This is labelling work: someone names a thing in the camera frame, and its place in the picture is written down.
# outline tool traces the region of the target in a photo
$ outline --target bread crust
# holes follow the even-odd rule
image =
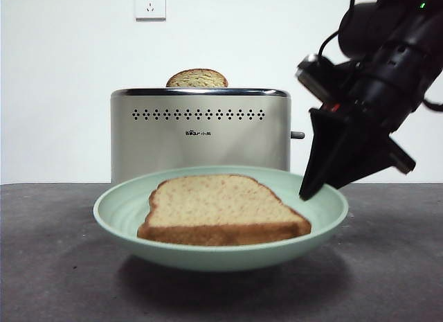
[[[180,71],[177,74],[174,74],[167,82],[166,82],[166,87],[175,87],[173,85],[174,80],[176,80],[178,77],[180,77],[181,75],[186,75],[187,73],[194,73],[194,72],[201,72],[204,73],[205,71],[209,71],[211,73],[217,74],[219,77],[223,78],[223,87],[227,87],[228,86],[228,80],[224,77],[223,74],[221,74],[218,71],[215,71],[214,69],[209,69],[209,68],[192,68],[192,69],[186,69],[184,71]]]
[[[282,200],[267,186],[256,179],[246,175],[229,175],[246,177],[266,188],[278,201]],[[137,230],[137,236],[148,240],[169,242],[175,244],[192,244],[200,246],[231,246],[241,244],[259,244],[285,240],[311,232],[309,221],[297,213],[294,209],[286,206],[301,218],[301,222],[269,222],[259,224],[220,224],[200,226],[151,226],[150,218],[156,212],[158,206],[154,202],[154,196],[159,188],[169,180],[161,182],[157,189],[149,197],[150,212]]]

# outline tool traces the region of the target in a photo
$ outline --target cable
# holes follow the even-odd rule
[[[423,104],[425,104],[426,107],[428,107],[429,109],[432,109],[433,111],[443,112],[443,104],[436,104],[434,102],[430,102],[427,99],[423,99]]]
[[[346,19],[345,23],[343,24],[342,30],[344,28],[346,28],[347,25],[351,22],[352,15],[354,14],[354,4],[355,4],[355,0],[350,0],[350,2],[349,2],[349,12],[347,14],[347,19]],[[331,39],[333,39],[337,35],[338,35],[338,30],[335,33],[333,33],[332,35],[330,35],[328,38],[326,38],[325,41],[321,44],[321,46],[320,46],[320,48],[318,50],[318,57],[319,58],[322,58],[323,50],[325,49],[327,43],[329,43],[331,41]]]

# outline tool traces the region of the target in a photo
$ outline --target plate rim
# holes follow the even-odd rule
[[[135,177],[133,179],[124,181],[118,185],[115,185],[114,187],[111,187],[110,189],[103,192],[99,198],[97,198],[96,202],[93,205],[93,216],[96,220],[96,222],[108,233],[115,235],[116,237],[119,237],[120,239],[130,241],[136,244],[142,244],[143,246],[147,247],[155,247],[159,249],[169,249],[169,250],[178,250],[178,251],[198,251],[198,252],[204,252],[204,251],[221,251],[221,252],[237,252],[237,251],[250,251],[250,250],[260,250],[260,249],[269,249],[273,247],[281,247],[285,245],[295,244],[297,242],[302,242],[305,240],[310,240],[314,237],[321,236],[333,229],[335,229],[347,216],[349,212],[349,204],[346,200],[346,197],[337,189],[332,187],[331,185],[325,184],[321,189],[328,189],[329,191],[332,191],[334,194],[337,195],[337,197],[340,199],[340,201],[343,203],[343,208],[341,210],[341,213],[339,217],[334,220],[332,223],[328,224],[324,228],[322,228],[319,231],[311,232],[306,235],[301,235],[300,237],[290,238],[290,239],[284,239],[284,240],[278,240],[273,242],[263,242],[259,244],[243,244],[243,245],[237,245],[237,246],[201,246],[201,245],[191,245],[191,244],[173,244],[169,242],[159,242],[154,240],[148,240],[138,237],[132,237],[127,235],[126,233],[123,233],[122,231],[118,231],[114,229],[112,226],[106,224],[106,222],[101,218],[99,214],[99,207],[102,200],[105,199],[105,197],[109,194],[111,194],[113,191],[118,190],[121,186],[130,184],[133,181],[138,181],[141,179],[144,179],[146,177],[155,177],[157,175],[166,175],[171,172],[180,172],[184,170],[210,170],[210,169],[223,169],[223,168],[230,168],[230,169],[245,169],[245,170],[260,170],[264,172],[281,172],[285,173],[286,175],[293,175],[295,177],[302,177],[299,174],[285,171],[285,170],[279,170],[275,168],[265,168],[260,166],[238,166],[238,165],[211,165],[211,166],[190,166],[190,167],[182,167],[182,168],[173,168],[169,170],[161,170],[157,172],[147,173],[146,175],[141,175],[138,177]]]

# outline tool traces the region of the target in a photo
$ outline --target toaster brand logo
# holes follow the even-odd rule
[[[211,136],[211,132],[196,132],[194,130],[185,131],[186,136]]]

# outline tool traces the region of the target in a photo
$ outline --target white wall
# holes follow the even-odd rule
[[[221,71],[232,87],[270,87],[293,99],[292,171],[305,169],[307,113],[319,102],[296,82],[297,64],[337,26],[348,0],[167,0],[167,20],[136,22],[133,0],[1,0],[1,180],[110,180],[109,95],[163,87],[182,69]],[[325,51],[340,62],[336,42]],[[429,91],[443,100],[443,77]],[[420,108],[396,140],[416,160],[407,177],[443,181],[443,116]]]

